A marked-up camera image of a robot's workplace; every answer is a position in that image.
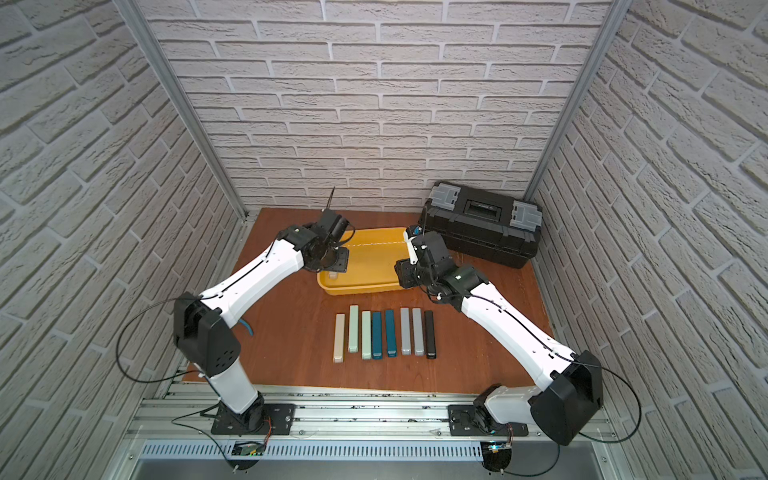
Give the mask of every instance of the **mounting plate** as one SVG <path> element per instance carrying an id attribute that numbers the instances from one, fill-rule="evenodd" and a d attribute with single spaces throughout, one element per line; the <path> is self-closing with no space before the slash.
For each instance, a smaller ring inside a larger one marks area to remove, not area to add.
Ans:
<path id="1" fill-rule="evenodd" d="M 509 432 L 506 428 L 496 430 L 494 433 L 483 432 L 481 429 L 473 425 L 475 421 L 475 407 L 472 405 L 449 405 L 448 406 L 448 423 L 451 426 L 452 437 L 480 437 L 480 436 L 493 436 L 493 437 L 507 437 Z M 528 426 L 524 423 L 511 423 L 512 433 L 516 437 L 527 437 Z"/>
<path id="2" fill-rule="evenodd" d="M 324 269 L 326 272 L 346 273 L 346 266 L 349 263 L 349 249 L 339 247 L 336 250 L 336 262 Z"/>
<path id="3" fill-rule="evenodd" d="M 272 419 L 272 435 L 288 435 L 293 424 L 293 413 L 296 406 L 292 403 L 265 403 L 264 415 Z M 248 432 L 230 413 L 219 405 L 219 411 L 210 428 L 212 435 L 266 435 L 270 425 L 266 421 L 261 428 Z"/>

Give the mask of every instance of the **black cable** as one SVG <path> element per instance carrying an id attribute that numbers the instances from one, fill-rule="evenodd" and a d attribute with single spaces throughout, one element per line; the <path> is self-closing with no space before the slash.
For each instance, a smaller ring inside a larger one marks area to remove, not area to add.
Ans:
<path id="1" fill-rule="evenodd" d="M 455 295 L 444 295 L 444 296 L 441 296 L 441 298 L 450 298 L 450 297 L 454 297 L 454 296 L 463 296 L 463 295 L 457 293 Z M 544 348 L 549 350 L 552 355 L 557 356 L 559 359 L 563 359 L 566 362 L 574 363 L 575 365 L 581 365 L 581 366 L 592 367 L 592 368 L 595 368 L 595 369 L 605 370 L 606 372 L 610 373 L 611 375 L 613 375 L 614 377 L 616 377 L 617 379 L 622 381 L 622 383 L 625 384 L 629 388 L 630 392 L 632 392 L 632 395 L 634 396 L 635 402 L 637 402 L 637 421 L 634 424 L 634 428 L 632 429 L 631 432 L 629 432 L 627 434 L 627 436 L 625 436 L 622 439 L 618 439 L 618 440 L 601 440 L 601 439 L 596 439 L 594 437 L 590 437 L 589 435 L 585 435 L 584 433 L 580 433 L 580 432 L 579 432 L 579 435 L 585 437 L 586 439 L 590 439 L 593 442 L 598 442 L 598 443 L 622 443 L 622 442 L 626 442 L 627 440 L 631 439 L 634 436 L 634 434 L 637 433 L 637 430 L 640 429 L 640 425 L 643 422 L 643 406 L 642 406 L 641 401 L 640 401 L 640 396 L 637 394 L 635 389 L 632 388 L 632 385 L 630 385 L 630 383 L 623 376 L 619 375 L 618 373 L 614 372 L 613 370 L 609 369 L 606 366 L 592 365 L 590 363 L 577 362 L 577 361 L 575 361 L 573 359 L 569 359 L 569 358 L 566 358 L 566 357 L 560 355 L 559 353 L 555 352 L 552 348 L 550 348 L 549 345 L 544 343 L 540 338 L 538 338 L 536 335 L 534 335 L 534 333 L 527 326 L 525 326 L 523 324 L 523 322 L 521 322 L 518 317 L 512 315 L 506 308 L 502 307 L 501 305 L 498 305 L 493 300 L 489 300 L 489 299 L 487 299 L 487 298 L 485 298 L 483 296 L 473 295 L 471 293 L 469 294 L 469 296 L 473 296 L 475 298 L 479 298 L 480 300 L 485 300 L 486 302 L 488 302 L 488 303 L 492 304 L 493 306 L 495 306 L 498 309 L 499 312 L 504 312 L 507 315 L 509 315 L 510 317 L 512 317 L 518 324 L 520 324 L 521 327 L 523 327 L 525 329 L 526 332 L 530 333 L 531 336 L 533 338 L 535 338 Z M 429 300 L 432 303 L 438 303 L 438 302 L 432 300 L 432 298 L 430 297 L 429 293 L 427 293 L 427 298 L 429 298 Z"/>
<path id="2" fill-rule="evenodd" d="M 550 470 L 554 468 L 555 465 L 558 464 L 558 460 L 560 460 L 560 444 L 555 443 L 555 445 L 558 446 L 558 454 L 554 457 L 554 462 L 552 462 L 552 465 L 549 466 L 546 470 L 539 473 L 514 473 L 514 472 L 507 472 L 506 470 L 502 469 L 502 472 L 506 473 L 507 475 L 514 475 L 515 477 L 540 477 L 545 473 L 548 473 Z"/>
<path id="3" fill-rule="evenodd" d="M 227 458 L 227 454 L 224 453 L 224 450 L 221 448 L 221 445 L 219 445 L 219 442 L 217 442 L 216 439 L 214 439 L 214 437 L 209 435 L 207 432 L 204 432 L 203 430 L 199 429 L 198 427 L 193 427 L 192 425 L 186 425 L 186 424 L 177 422 L 177 420 L 181 420 L 181 419 L 186 418 L 186 417 L 191 417 L 192 415 L 198 415 L 198 414 L 202 415 L 202 414 L 204 414 L 206 412 L 210 412 L 211 410 L 215 409 L 218 406 L 219 406 L 219 404 L 217 403 L 216 405 L 210 406 L 207 409 L 202 409 L 202 410 L 198 410 L 196 412 L 187 413 L 186 415 L 178 416 L 175 419 L 171 420 L 170 422 L 173 423 L 174 425 L 178 425 L 180 427 L 187 427 L 188 429 L 196 430 L 198 433 L 202 433 L 203 435 L 208 437 L 214 443 L 216 448 L 219 449 L 219 453 L 221 453 L 221 456 L 224 458 L 224 461 L 227 462 L 227 464 L 230 467 L 237 468 L 237 464 L 235 462 L 232 462 L 231 460 L 229 460 Z"/>
<path id="4" fill-rule="evenodd" d="M 208 300 L 208 299 L 211 299 L 211 298 L 213 298 L 213 297 L 209 296 L 207 298 L 198 298 L 197 300 Z M 123 349 L 120 348 L 120 344 L 122 342 L 123 335 L 125 334 L 125 330 L 127 330 L 128 327 L 133 322 L 135 322 L 140 316 L 144 315 L 147 311 L 152 310 L 156 306 L 159 306 L 159 305 L 162 305 L 162 304 L 168 303 L 168 302 L 173 302 L 173 301 L 179 300 L 179 299 L 184 300 L 182 297 L 175 296 L 174 298 L 168 298 L 168 299 L 161 300 L 159 302 L 153 303 L 152 305 L 148 306 L 147 308 L 141 310 L 133 318 L 128 320 L 125 323 L 125 325 L 123 325 L 123 328 L 120 330 L 120 334 L 118 335 L 118 341 L 117 341 L 117 343 L 114 346 L 114 362 L 118 366 L 118 369 L 120 370 L 120 373 L 122 373 L 125 378 L 127 378 L 129 380 L 132 380 L 132 381 L 134 381 L 136 383 L 159 383 L 159 382 L 165 382 L 166 380 L 175 379 L 178 376 L 186 375 L 188 373 L 195 373 L 195 372 L 199 372 L 200 371 L 200 370 L 190 370 L 188 372 L 177 373 L 176 375 L 167 376 L 164 379 L 158 379 L 158 380 L 139 380 L 139 379 L 137 379 L 135 377 L 132 377 L 132 376 L 128 375 L 128 372 L 126 372 L 125 369 L 123 368 L 123 366 L 120 364 L 120 355 L 123 353 L 123 351 L 122 351 Z"/>

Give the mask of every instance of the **rectangular block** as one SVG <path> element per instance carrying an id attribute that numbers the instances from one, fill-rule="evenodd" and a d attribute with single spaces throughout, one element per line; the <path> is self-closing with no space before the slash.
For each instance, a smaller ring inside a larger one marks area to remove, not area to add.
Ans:
<path id="1" fill-rule="evenodd" d="M 374 359 L 381 360 L 382 354 L 382 313 L 373 312 L 371 317 L 371 354 Z"/>
<path id="2" fill-rule="evenodd" d="M 357 317 L 360 311 L 360 307 L 357 305 L 349 306 L 349 340 L 347 346 L 349 347 L 349 353 L 357 353 Z"/>
<path id="3" fill-rule="evenodd" d="M 422 309 L 412 310 L 413 318 L 413 352 L 416 356 L 424 356 L 424 330 L 422 328 Z"/>
<path id="4" fill-rule="evenodd" d="M 386 321 L 386 355 L 397 356 L 397 338 L 395 337 L 395 310 L 384 312 Z"/>
<path id="5" fill-rule="evenodd" d="M 411 320 L 408 315 L 408 308 L 400 309 L 400 351 L 403 355 L 411 354 Z"/>
<path id="6" fill-rule="evenodd" d="M 431 310 L 424 312 L 424 330 L 427 335 L 427 358 L 436 359 L 437 349 L 435 347 L 435 317 Z"/>
<path id="7" fill-rule="evenodd" d="M 360 316 L 361 336 L 360 350 L 363 360 L 371 360 L 371 311 L 365 310 Z"/>
<path id="8" fill-rule="evenodd" d="M 336 314 L 336 333 L 333 335 L 333 362 L 344 361 L 344 314 Z"/>

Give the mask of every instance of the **colored block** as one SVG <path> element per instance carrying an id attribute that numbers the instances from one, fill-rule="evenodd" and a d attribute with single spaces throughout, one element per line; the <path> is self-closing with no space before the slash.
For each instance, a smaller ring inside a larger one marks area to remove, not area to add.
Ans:
<path id="1" fill-rule="evenodd" d="M 384 358 L 382 354 L 382 313 L 371 313 L 371 354 L 375 360 Z"/>
<path id="2" fill-rule="evenodd" d="M 357 305 L 349 306 L 349 341 L 347 342 L 347 348 L 349 353 L 357 353 L 357 317 L 360 307 Z"/>
<path id="3" fill-rule="evenodd" d="M 362 350 L 362 359 L 371 360 L 371 311 L 364 310 L 360 315 L 360 327 L 362 330 L 362 339 L 360 349 Z"/>
<path id="4" fill-rule="evenodd" d="M 384 313 L 386 319 L 386 355 L 397 356 L 397 337 L 395 337 L 395 310 Z"/>
<path id="5" fill-rule="evenodd" d="M 336 335 L 333 337 L 333 362 L 344 361 L 344 314 L 336 314 Z"/>
<path id="6" fill-rule="evenodd" d="M 411 317 L 407 308 L 400 309 L 400 352 L 411 354 Z"/>

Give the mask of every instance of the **black toolbox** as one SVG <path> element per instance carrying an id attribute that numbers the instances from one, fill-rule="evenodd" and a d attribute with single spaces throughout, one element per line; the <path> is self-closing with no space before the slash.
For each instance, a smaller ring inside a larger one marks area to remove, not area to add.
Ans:
<path id="1" fill-rule="evenodd" d="M 541 210 L 512 197 L 439 181 L 424 206 L 425 229 L 450 250 L 522 268 L 536 256 Z"/>

